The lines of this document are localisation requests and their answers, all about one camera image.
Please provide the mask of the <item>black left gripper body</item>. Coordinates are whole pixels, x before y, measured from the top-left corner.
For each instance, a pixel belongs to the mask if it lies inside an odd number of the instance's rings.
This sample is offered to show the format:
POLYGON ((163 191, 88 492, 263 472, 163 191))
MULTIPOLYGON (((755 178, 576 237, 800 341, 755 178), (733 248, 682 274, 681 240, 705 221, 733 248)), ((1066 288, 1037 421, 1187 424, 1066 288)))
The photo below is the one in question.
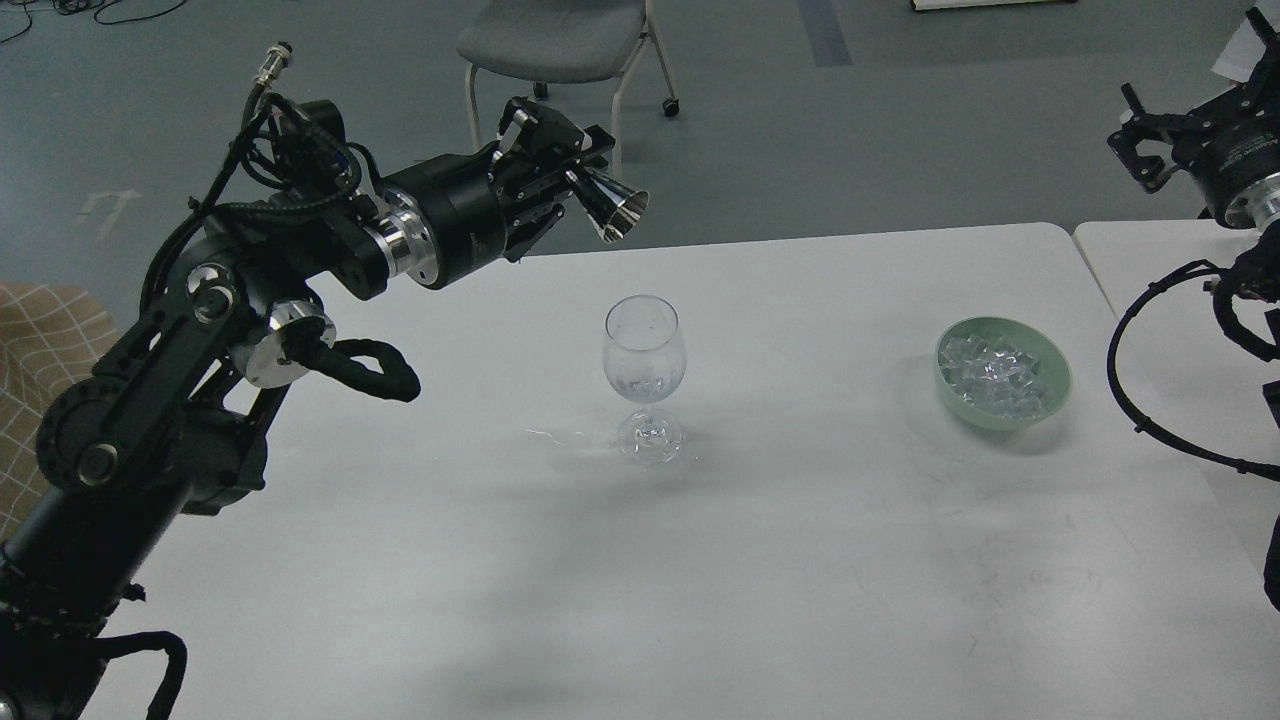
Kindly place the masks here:
POLYGON ((448 154, 385 178, 385 199, 413 211, 422 227, 425 255, 407 270, 420 286, 442 290, 498 259, 522 258, 492 165, 490 151, 448 154))

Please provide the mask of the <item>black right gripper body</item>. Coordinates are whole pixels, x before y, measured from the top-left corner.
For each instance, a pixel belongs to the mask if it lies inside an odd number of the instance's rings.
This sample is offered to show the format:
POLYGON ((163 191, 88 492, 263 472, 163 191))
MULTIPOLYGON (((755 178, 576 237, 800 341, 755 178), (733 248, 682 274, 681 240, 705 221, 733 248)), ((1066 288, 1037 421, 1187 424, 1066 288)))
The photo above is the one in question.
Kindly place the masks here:
POLYGON ((1277 104, 1244 90, 1225 94, 1188 113, 1189 129, 1172 145, 1172 160, 1188 172, 1207 217, 1229 229, 1265 231, 1277 220, 1277 104))

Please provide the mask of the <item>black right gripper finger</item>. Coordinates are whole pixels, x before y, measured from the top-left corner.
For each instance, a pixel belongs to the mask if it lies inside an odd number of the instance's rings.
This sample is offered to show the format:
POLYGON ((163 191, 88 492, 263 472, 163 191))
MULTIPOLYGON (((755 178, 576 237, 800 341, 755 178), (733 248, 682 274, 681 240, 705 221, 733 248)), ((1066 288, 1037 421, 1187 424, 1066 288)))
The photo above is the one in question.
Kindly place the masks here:
POLYGON ((1225 79, 1226 88, 1240 87, 1251 78, 1265 53, 1265 41, 1244 18, 1217 55, 1215 74, 1225 79))
POLYGON ((1192 114, 1152 113, 1132 83, 1120 86, 1129 115, 1107 137, 1107 145, 1126 173, 1146 193, 1158 192, 1187 169, 1179 147, 1201 137, 1201 119, 1192 114))

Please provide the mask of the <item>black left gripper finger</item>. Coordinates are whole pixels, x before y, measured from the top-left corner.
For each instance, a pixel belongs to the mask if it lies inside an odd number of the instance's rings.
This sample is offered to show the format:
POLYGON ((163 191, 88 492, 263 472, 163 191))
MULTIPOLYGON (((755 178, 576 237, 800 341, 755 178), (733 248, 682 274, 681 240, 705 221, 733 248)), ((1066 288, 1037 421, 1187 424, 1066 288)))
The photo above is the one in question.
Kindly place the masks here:
POLYGON ((568 195, 500 196, 506 240, 500 258, 517 263, 554 227, 566 213, 568 195))
POLYGON ((614 145, 600 126, 582 128, 529 96, 512 97, 490 143, 492 184, 504 199, 530 199, 563 184, 566 170, 604 168, 614 145))

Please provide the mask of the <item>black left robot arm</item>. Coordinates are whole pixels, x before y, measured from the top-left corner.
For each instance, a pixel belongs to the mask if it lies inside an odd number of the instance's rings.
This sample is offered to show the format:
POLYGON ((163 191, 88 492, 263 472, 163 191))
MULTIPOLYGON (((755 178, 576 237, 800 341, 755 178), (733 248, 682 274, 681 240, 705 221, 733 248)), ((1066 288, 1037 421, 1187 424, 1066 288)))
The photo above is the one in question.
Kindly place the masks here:
POLYGON ((166 657, 146 715, 169 717, 186 643, 102 633, 120 602, 145 597, 134 574, 166 528, 265 486, 268 432, 308 373, 374 398, 419 396, 396 347, 337 338, 315 275, 360 300, 399 275, 440 290, 520 260, 570 199, 607 243, 646 210, 646 192, 605 172, 611 135, 527 97, 475 154, 381 176, 333 102, 273 91, 291 54, 269 49, 210 190, 148 266, 137 323, 38 425, 51 489, 3 544, 5 719, 76 719, 108 665, 143 651, 166 657))

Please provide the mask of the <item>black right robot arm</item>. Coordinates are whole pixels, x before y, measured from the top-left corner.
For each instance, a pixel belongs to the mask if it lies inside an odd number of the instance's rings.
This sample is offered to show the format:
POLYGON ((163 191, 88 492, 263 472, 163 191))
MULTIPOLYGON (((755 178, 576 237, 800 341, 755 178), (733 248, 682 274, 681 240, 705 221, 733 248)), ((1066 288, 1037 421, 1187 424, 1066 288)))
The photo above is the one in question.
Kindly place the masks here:
MULTIPOLYGON (((1253 240, 1207 219, 1125 222, 1078 231, 1114 304, 1174 266, 1204 259, 1226 265, 1253 240)), ((1124 346, 1135 352, 1156 392, 1156 416, 1220 454, 1277 461, 1277 425, 1263 387, 1277 364, 1249 357, 1216 327, 1210 297, 1190 282, 1161 293, 1124 346)), ((1277 601, 1277 483, 1215 462, 1201 470, 1248 552, 1270 602, 1277 601)))

